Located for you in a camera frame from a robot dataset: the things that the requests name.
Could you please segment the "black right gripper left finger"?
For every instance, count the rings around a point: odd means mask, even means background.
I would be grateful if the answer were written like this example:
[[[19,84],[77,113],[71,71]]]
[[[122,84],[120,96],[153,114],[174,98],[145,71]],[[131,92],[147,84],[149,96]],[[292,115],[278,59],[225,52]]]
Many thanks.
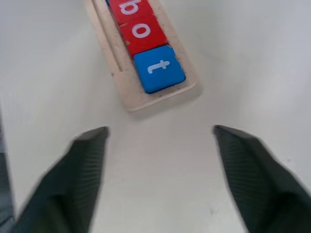
[[[102,181],[108,127],[82,133],[42,177],[15,233],[89,233]]]

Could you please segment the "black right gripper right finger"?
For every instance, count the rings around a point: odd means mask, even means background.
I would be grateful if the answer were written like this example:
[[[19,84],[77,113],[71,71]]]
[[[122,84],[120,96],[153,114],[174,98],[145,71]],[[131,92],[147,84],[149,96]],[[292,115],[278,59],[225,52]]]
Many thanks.
[[[311,195],[262,142],[222,125],[213,133],[248,233],[311,233]]]

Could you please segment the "blue letter t block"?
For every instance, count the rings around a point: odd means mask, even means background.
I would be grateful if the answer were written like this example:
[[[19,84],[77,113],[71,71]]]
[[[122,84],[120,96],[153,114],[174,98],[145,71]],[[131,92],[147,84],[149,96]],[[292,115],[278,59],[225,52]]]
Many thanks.
[[[147,94],[182,83],[186,79],[175,52],[169,45],[136,54],[134,63]]]

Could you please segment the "red letter o block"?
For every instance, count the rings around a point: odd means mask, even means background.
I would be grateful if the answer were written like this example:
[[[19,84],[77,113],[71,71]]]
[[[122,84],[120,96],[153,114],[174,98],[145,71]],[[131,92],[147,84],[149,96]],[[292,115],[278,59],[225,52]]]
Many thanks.
[[[138,17],[119,26],[129,54],[134,55],[168,44],[154,15]]]

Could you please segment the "red letter b block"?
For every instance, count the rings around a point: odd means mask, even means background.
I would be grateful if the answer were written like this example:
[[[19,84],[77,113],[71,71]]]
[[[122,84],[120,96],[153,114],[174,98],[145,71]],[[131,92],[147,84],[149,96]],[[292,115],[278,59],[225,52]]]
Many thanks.
[[[119,25],[153,14],[148,0],[109,0],[109,6]]]

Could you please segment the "light wooden letter tray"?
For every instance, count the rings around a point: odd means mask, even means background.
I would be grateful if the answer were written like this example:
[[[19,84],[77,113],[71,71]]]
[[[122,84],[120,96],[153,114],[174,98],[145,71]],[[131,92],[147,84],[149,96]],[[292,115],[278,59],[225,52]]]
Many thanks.
[[[186,76],[184,82],[154,94],[144,92],[134,62],[127,51],[126,44],[107,3],[104,0],[84,0],[87,13],[109,65],[119,96],[129,112],[143,109],[188,91],[195,87],[199,80],[197,72],[162,4],[159,0],[148,1]]]

